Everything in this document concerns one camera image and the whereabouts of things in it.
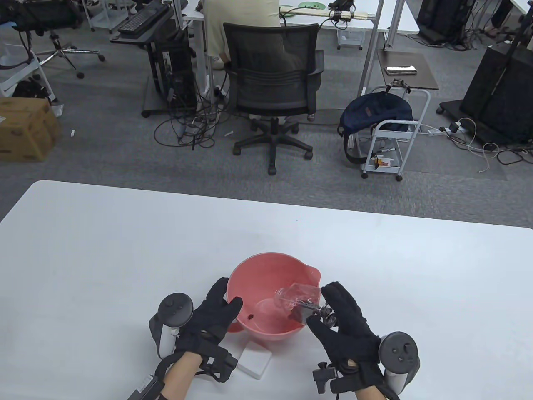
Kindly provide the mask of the person's left hand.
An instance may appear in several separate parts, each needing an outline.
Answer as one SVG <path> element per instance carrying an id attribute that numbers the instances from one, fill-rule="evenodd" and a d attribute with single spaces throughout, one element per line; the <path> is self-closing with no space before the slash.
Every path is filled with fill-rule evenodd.
<path id="1" fill-rule="evenodd" d="M 215 358 L 219 344 L 242 308 L 242 299 L 226 301 L 229 278 L 219 278 L 208 291 L 206 298 L 179 329 L 175 352 L 191 352 L 204 358 Z"/>

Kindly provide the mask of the person's right hand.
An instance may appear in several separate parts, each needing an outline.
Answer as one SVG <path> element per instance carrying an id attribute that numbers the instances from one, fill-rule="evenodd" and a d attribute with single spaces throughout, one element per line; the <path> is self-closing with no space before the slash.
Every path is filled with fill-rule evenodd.
<path id="1" fill-rule="evenodd" d="M 338 330 L 327 327 L 318 315 L 310 316 L 306 322 L 323 345 L 331 365 L 354 382 L 355 390 L 382 385 L 378 354 L 381 339 L 368 326 L 358 303 L 337 281 L 322 286 L 321 293 L 333 309 Z"/>

